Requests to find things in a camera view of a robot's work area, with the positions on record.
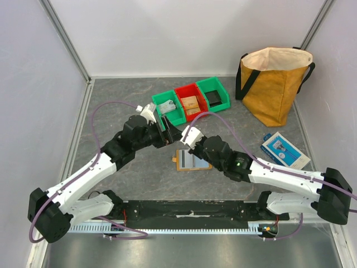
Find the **orange leather card holder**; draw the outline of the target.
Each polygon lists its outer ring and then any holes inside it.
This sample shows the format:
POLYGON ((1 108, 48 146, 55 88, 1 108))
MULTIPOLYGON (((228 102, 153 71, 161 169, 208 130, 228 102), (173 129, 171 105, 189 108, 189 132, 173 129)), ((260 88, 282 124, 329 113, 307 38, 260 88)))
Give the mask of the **orange leather card holder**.
POLYGON ((203 159, 190 154, 189 150, 176 150, 172 157, 172 162, 176 164, 177 171, 210 170, 213 166, 203 159))

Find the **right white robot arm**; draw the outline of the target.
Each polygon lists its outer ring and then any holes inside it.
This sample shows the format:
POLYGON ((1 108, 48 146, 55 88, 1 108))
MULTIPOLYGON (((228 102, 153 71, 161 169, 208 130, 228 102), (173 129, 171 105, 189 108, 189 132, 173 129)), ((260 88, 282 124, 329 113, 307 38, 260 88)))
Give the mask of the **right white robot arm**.
POLYGON ((260 219, 284 213, 304 213, 315 214, 334 224, 348 222, 353 191, 336 169, 328 167, 320 173, 279 166, 232 150, 220 136, 206 137, 199 133, 181 141, 188 145, 191 154, 207 161, 231 180, 286 190, 286 194, 272 191, 260 194, 255 206, 260 219))

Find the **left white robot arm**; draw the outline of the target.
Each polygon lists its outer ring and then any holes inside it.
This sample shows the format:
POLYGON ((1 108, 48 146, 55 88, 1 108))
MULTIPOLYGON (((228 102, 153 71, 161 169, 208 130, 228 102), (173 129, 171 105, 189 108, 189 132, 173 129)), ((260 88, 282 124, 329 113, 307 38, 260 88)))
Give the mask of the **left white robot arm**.
POLYGON ((179 141, 181 130, 166 116, 162 116, 165 129, 156 121, 141 115, 130 116, 96 156, 62 183, 43 191, 35 189, 30 194, 27 218, 30 230, 38 230, 48 243, 61 239, 71 226, 92 218, 108 216, 117 219, 122 215, 121 199, 111 190, 98 197, 81 201, 87 191, 106 177, 119 171, 135 158, 136 152, 154 146, 159 149, 179 141))

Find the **brown cards in red bin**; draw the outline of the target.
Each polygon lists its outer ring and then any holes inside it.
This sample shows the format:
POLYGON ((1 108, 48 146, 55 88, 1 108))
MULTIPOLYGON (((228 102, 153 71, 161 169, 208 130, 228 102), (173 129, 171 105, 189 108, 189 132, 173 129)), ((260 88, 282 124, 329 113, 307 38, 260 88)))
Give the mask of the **brown cards in red bin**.
POLYGON ((201 108, 199 106, 199 102, 196 96, 193 95, 193 96, 181 98, 181 101, 185 114, 187 116, 191 116, 193 114, 197 114, 201 112, 201 108))

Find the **left green plastic bin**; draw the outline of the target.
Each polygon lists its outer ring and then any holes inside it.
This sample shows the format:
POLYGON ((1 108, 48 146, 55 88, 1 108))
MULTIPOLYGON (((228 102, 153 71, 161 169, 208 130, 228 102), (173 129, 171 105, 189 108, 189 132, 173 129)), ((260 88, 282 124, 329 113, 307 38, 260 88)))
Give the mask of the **left green plastic bin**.
POLYGON ((166 116, 174 126, 186 123, 184 109, 174 90, 153 95, 152 102, 156 105, 159 122, 164 130, 165 126, 161 116, 166 116))

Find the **green plastic bin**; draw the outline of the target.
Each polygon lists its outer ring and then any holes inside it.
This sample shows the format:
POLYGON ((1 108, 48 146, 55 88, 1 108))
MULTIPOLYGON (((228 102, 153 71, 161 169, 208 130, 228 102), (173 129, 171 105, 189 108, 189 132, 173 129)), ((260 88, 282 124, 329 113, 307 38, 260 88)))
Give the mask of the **green plastic bin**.
POLYGON ((174 126, 186 123, 184 109, 174 90, 153 95, 152 102, 156 105, 159 122, 164 130, 165 126, 161 116, 166 116, 174 126))
POLYGON ((196 82, 208 104, 210 112, 220 112, 231 107, 230 97, 218 77, 211 77, 196 82))

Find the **blue razor package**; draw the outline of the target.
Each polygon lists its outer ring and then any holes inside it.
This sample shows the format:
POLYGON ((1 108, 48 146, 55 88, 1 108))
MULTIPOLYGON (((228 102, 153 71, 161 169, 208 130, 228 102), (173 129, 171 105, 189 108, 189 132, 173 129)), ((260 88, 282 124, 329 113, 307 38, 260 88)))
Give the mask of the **blue razor package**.
POLYGON ((302 170, 311 161, 279 132, 273 135, 268 133, 264 136, 263 141, 260 149, 278 165, 302 170))

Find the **red plastic bin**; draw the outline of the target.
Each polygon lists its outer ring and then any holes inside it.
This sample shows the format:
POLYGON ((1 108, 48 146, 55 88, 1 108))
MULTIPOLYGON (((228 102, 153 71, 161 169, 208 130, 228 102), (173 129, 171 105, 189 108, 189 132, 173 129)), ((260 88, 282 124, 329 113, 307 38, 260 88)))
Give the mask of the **red plastic bin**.
POLYGON ((184 109, 187 122, 208 111, 207 101, 196 83, 175 88, 174 91, 184 109))

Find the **black wallet in bin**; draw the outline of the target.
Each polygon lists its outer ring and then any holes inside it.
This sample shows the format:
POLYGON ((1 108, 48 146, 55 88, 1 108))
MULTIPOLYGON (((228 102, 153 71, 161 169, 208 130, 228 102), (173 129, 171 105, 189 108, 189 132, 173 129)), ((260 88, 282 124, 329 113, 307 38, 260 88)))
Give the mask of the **black wallet in bin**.
POLYGON ((217 90, 205 93, 210 107, 216 107, 222 104, 222 99, 217 90))

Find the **right green plastic bin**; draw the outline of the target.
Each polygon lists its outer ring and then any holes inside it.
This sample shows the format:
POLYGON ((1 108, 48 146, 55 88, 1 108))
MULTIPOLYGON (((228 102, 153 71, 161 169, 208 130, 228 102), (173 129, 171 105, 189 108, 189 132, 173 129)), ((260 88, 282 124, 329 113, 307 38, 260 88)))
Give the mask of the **right green plastic bin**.
POLYGON ((231 107, 230 97, 218 77, 211 77, 196 82, 208 104, 210 112, 220 112, 231 107))

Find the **mustard tote bag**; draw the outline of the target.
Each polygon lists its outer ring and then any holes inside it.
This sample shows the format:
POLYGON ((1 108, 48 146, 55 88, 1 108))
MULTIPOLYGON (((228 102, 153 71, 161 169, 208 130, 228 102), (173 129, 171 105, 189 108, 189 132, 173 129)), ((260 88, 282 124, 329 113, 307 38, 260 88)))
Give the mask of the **mustard tote bag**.
POLYGON ((284 126, 296 95, 315 67, 313 55, 299 47, 266 47, 244 54, 235 99, 265 126, 284 126))

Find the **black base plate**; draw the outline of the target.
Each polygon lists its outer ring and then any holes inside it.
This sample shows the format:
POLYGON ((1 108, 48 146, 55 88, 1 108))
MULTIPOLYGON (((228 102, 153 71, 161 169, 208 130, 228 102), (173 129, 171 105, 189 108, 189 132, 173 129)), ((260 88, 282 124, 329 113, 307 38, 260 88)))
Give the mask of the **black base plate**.
POLYGON ((129 200, 114 205, 105 216, 125 220, 133 229, 243 229, 248 222, 287 221, 288 213, 275 215, 257 202, 240 200, 129 200))

